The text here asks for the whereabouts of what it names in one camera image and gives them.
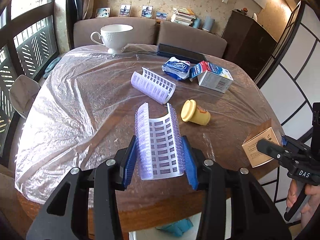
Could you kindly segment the person right hand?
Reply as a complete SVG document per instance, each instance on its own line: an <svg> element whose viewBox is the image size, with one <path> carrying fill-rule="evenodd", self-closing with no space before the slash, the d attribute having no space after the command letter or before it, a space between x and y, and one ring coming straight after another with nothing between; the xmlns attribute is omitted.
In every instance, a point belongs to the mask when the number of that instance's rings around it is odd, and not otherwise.
<svg viewBox="0 0 320 240"><path fill-rule="evenodd" d="M305 206L301 210L301 224L302 228L308 224L313 214L317 210L320 202L320 188L319 186L306 185L305 194L310 196L310 199L305 204ZM293 204L296 202L298 197L298 187L297 182L295 180L291 181L289 191L287 194L286 205L291 208Z"/></svg>

